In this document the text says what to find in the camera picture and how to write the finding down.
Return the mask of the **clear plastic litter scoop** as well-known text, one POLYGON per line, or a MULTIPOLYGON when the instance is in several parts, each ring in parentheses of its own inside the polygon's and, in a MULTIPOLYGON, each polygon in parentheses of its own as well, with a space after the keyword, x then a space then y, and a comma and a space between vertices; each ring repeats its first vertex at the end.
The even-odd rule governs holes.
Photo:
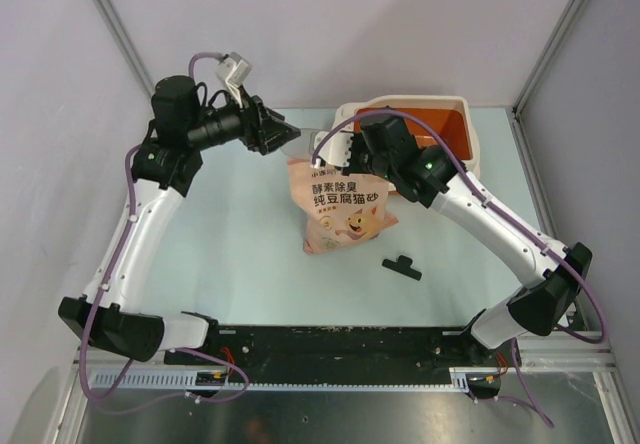
POLYGON ((286 143, 281 152, 287 157, 309 161, 317 144, 326 136, 327 132, 319 129, 303 128, 299 137, 286 143))

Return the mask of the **pink cat litter bag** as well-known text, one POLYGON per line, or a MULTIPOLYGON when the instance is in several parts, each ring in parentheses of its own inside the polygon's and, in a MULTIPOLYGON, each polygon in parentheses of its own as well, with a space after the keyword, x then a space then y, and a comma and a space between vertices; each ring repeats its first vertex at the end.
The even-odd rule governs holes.
POLYGON ((310 255, 363 244, 398 223, 387 209, 389 184, 373 175, 344 175, 287 162, 293 202, 306 214, 303 249, 310 255))

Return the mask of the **white and orange litter box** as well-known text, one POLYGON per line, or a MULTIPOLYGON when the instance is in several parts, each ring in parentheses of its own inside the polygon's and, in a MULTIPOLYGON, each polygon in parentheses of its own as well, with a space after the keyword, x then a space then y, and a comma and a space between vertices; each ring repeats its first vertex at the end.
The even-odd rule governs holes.
POLYGON ((351 102, 336 111, 338 124, 354 115, 379 108, 393 108, 406 112, 429 125, 449 146, 469 172, 481 176, 480 145, 471 122, 467 101, 460 96, 440 95, 385 95, 367 102, 351 102))

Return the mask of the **black bag clip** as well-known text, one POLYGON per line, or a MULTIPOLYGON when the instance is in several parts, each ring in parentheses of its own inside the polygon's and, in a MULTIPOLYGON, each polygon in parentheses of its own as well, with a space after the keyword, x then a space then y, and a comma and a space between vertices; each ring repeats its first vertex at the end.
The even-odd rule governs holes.
POLYGON ((422 273, 413 267, 413 259, 406 255, 399 255, 395 260, 385 258, 381 265, 415 281, 420 281, 422 278, 422 273))

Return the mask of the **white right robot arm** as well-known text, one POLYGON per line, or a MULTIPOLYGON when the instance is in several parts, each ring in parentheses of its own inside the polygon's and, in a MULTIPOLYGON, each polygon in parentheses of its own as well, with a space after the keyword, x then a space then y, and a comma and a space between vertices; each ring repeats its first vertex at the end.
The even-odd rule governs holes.
POLYGON ((348 170, 383 178, 410 202, 418 202, 464 228, 515 275, 520 288, 482 311, 461 340, 463 357, 484 365, 498 346, 525 332, 548 336, 585 289, 592 251, 567 246, 504 206, 466 169, 442 138, 420 147, 408 130, 411 116, 378 109, 357 117, 348 170))

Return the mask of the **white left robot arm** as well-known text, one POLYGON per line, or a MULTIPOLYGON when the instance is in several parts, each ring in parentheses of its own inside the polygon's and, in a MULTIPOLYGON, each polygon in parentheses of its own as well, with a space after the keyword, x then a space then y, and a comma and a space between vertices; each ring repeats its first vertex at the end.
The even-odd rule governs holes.
POLYGON ((185 348, 202 364, 220 354, 221 340, 209 332, 215 320, 193 312, 143 314, 155 253, 202 167, 203 151, 239 141, 268 155, 301 132, 245 90, 237 98, 226 92, 216 107, 200 97, 204 87, 185 75, 155 86, 147 134, 125 157, 128 197, 109 248, 82 295, 63 298, 58 308, 82 352, 94 347, 146 362, 159 351, 185 348))

